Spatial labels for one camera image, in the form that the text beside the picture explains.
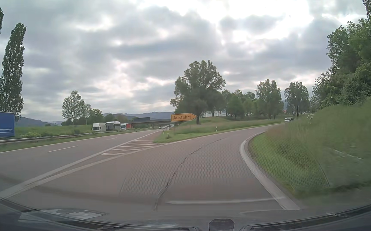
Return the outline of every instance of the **bridge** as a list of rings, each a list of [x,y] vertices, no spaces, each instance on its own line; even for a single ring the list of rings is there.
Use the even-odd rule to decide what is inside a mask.
[[[169,123],[174,123],[171,122],[171,118],[168,119],[151,119],[150,117],[145,117],[145,118],[134,118],[131,121],[131,125],[134,127],[136,124],[169,124]]]

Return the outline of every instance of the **mountain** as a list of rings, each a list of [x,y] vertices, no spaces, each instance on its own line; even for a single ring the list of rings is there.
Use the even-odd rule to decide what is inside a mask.
[[[141,113],[141,114],[128,114],[128,113],[122,113],[125,116],[136,116],[138,118],[142,117],[151,117],[154,119],[167,119],[171,117],[171,114],[174,114],[173,111],[168,111],[168,112],[150,112],[150,113]]]
[[[22,117],[19,119],[15,126],[17,127],[34,127],[34,126],[44,126],[46,124],[49,124],[48,122],[43,122],[41,120],[34,120],[26,117]]]

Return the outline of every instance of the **car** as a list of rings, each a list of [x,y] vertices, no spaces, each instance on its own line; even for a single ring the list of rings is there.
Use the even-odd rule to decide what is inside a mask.
[[[295,119],[292,118],[292,117],[287,117],[287,118],[284,119],[284,123],[290,123],[293,120],[295,120]]]

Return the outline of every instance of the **hill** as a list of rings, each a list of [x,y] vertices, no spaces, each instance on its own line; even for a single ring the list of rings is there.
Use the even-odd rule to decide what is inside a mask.
[[[16,122],[15,126],[16,127],[38,127],[38,126],[44,126],[46,124],[49,124],[49,123],[43,122],[41,120],[35,120],[35,119],[22,117]]]

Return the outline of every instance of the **highway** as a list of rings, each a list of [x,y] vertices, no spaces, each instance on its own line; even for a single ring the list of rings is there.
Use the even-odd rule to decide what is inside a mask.
[[[168,144],[153,143],[162,130],[152,130],[0,153],[0,199],[108,220],[301,210],[247,155],[247,141],[271,126]]]

